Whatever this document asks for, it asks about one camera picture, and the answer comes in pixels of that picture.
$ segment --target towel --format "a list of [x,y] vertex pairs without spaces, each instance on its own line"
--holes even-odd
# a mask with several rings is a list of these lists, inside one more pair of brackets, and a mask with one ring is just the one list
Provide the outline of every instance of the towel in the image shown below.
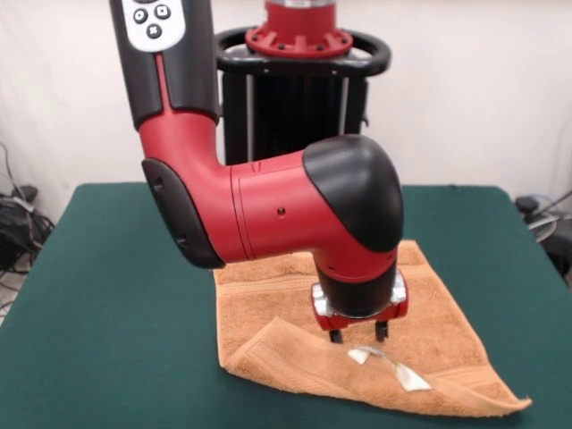
[[[220,365],[275,389],[363,401],[379,408],[440,416],[506,416],[529,407],[495,373],[483,343],[414,241],[400,245],[409,313],[375,341],[374,322],[343,331],[332,344],[312,311],[318,282],[308,253],[228,265],[214,272]],[[407,392],[391,361],[363,365],[348,352],[373,346],[411,368],[430,391]]]

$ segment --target red flange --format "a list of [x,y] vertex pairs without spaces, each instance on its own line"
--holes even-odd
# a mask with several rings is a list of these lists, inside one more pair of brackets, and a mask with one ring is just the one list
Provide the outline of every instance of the red flange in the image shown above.
[[335,0],[266,0],[267,20],[247,32],[260,54],[285,58],[331,58],[346,54],[353,37],[336,28]]

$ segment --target green table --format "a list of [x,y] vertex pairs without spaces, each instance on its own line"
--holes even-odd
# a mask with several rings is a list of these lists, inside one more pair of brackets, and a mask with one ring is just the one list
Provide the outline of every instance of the green table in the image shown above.
[[172,244],[143,184],[77,189],[0,328],[0,427],[572,427],[572,298],[494,188],[406,187],[417,240],[527,411],[411,416],[226,374],[211,274]]

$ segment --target red robot arm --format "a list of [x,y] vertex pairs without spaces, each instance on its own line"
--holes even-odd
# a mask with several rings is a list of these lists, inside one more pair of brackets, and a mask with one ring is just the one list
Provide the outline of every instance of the red robot arm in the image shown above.
[[205,268],[309,250],[337,315],[380,315],[391,303],[403,228],[389,157],[371,139],[340,136],[286,156],[220,165],[210,4],[177,2],[172,12],[182,14],[185,30],[173,44],[140,42],[126,6],[132,1],[111,0],[143,170],[177,246]]

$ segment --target control panel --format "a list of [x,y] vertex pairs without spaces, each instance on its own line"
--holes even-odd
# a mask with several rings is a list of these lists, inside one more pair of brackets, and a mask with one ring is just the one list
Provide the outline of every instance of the control panel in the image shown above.
[[127,37],[139,51],[164,51],[185,34],[181,0],[122,0],[122,5]]

